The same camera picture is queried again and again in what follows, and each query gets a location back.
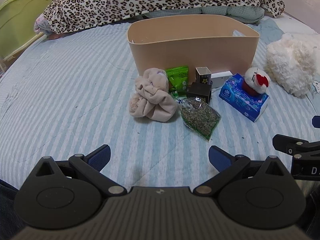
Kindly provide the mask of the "blue tissue pack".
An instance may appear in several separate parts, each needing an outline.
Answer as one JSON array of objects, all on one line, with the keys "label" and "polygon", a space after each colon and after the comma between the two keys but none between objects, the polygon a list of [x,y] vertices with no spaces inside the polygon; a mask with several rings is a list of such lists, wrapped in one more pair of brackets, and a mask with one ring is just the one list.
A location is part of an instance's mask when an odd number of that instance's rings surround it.
[{"label": "blue tissue pack", "polygon": [[256,122],[267,107],[269,96],[266,93],[251,96],[242,89],[243,83],[244,78],[240,74],[233,75],[222,86],[219,97],[249,120]]}]

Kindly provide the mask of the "white red plush toy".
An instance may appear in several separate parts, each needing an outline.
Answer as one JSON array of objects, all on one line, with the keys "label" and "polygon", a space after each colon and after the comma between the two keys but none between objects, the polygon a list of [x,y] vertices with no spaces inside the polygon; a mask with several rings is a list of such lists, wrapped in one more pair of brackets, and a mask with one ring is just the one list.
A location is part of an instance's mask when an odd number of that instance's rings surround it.
[{"label": "white red plush toy", "polygon": [[256,97],[266,93],[270,82],[266,72],[257,67],[251,67],[245,72],[242,89],[250,96]]}]

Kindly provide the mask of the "white small box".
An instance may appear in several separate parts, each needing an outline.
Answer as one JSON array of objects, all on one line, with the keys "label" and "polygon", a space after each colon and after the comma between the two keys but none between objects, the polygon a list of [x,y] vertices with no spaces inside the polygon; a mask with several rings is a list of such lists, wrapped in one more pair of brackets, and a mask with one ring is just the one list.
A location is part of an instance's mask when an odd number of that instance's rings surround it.
[{"label": "white small box", "polygon": [[230,71],[212,73],[210,79],[212,83],[212,88],[222,87],[224,83],[232,76],[233,74]]}]

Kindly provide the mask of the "clear bag dried herbs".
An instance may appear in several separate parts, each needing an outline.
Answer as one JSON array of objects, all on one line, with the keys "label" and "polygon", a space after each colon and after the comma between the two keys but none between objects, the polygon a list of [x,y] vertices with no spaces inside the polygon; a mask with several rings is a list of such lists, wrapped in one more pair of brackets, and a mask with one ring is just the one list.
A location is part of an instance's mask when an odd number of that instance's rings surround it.
[{"label": "clear bag dried herbs", "polygon": [[182,120],[203,139],[210,141],[214,129],[220,122],[220,114],[202,98],[175,97]]}]

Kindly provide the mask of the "black box gold print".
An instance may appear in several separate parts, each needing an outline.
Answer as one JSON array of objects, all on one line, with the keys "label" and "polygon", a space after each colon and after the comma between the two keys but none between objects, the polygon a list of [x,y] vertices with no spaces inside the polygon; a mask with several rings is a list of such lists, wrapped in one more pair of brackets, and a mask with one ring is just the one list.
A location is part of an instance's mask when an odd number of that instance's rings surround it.
[{"label": "black box gold print", "polygon": [[187,89],[186,96],[188,98],[201,98],[209,104],[212,96],[211,85],[193,82]]}]

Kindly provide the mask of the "small black box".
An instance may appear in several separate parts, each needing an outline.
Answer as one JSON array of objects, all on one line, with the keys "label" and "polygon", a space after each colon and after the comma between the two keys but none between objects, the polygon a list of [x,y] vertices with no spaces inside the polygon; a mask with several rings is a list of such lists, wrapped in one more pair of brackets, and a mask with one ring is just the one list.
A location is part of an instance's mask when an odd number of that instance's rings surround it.
[{"label": "small black box", "polygon": [[196,82],[211,85],[211,71],[207,67],[195,68]]}]

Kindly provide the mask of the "beige cloth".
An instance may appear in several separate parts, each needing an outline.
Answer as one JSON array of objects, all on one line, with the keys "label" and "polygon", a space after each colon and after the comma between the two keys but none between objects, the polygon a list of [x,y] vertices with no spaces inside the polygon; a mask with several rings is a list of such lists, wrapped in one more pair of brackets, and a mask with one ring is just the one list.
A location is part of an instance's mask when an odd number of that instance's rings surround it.
[{"label": "beige cloth", "polygon": [[169,94],[169,80],[164,70],[150,68],[135,80],[135,94],[129,100],[129,114],[167,122],[177,111],[177,103]]}]

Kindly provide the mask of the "green snack packet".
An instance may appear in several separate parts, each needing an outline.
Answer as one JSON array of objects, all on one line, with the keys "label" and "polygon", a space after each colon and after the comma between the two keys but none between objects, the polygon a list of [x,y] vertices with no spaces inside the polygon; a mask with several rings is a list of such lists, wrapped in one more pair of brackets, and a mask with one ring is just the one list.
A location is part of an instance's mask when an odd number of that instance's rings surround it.
[{"label": "green snack packet", "polygon": [[177,92],[178,95],[185,95],[189,83],[188,66],[180,66],[165,70],[169,81],[169,92]]}]

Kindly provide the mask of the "white fluffy plush pillow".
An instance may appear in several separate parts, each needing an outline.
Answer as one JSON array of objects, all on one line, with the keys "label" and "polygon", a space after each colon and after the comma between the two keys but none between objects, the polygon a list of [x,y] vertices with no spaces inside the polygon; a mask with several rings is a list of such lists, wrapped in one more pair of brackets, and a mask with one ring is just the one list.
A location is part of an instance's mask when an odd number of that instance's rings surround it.
[{"label": "white fluffy plush pillow", "polygon": [[319,35],[283,34],[267,46],[265,72],[289,94],[305,96],[319,75]]}]

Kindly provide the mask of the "beige plastic storage bin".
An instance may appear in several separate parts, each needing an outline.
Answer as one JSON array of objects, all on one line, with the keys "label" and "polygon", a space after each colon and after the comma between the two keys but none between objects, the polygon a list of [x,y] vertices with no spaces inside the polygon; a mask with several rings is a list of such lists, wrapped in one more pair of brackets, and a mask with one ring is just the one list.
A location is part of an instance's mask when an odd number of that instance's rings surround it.
[{"label": "beige plastic storage bin", "polygon": [[189,82],[198,67],[212,73],[245,74],[260,35],[251,27],[221,15],[177,15],[137,21],[127,41],[139,75],[149,68],[188,66]]}]

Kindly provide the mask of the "light green quilted duvet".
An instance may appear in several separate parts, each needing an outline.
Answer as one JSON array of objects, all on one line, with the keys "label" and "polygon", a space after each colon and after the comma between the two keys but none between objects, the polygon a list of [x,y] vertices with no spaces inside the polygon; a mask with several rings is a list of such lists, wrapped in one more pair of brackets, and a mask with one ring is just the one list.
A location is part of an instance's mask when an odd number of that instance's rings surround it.
[{"label": "light green quilted duvet", "polygon": [[168,9],[148,12],[143,15],[144,18],[156,18],[175,15],[208,14],[222,15],[233,18],[244,24],[253,24],[259,22],[265,15],[262,7],[202,7],[190,9]]}]

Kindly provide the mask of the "pink patterned cloth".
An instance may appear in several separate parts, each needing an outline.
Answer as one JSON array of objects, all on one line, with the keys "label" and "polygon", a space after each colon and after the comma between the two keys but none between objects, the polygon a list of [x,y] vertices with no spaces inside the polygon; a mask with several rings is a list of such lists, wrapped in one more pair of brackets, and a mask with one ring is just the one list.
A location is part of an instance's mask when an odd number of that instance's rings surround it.
[{"label": "pink patterned cloth", "polygon": [[34,32],[36,34],[44,33],[45,35],[51,35],[53,31],[50,29],[47,19],[41,14],[34,23]]}]

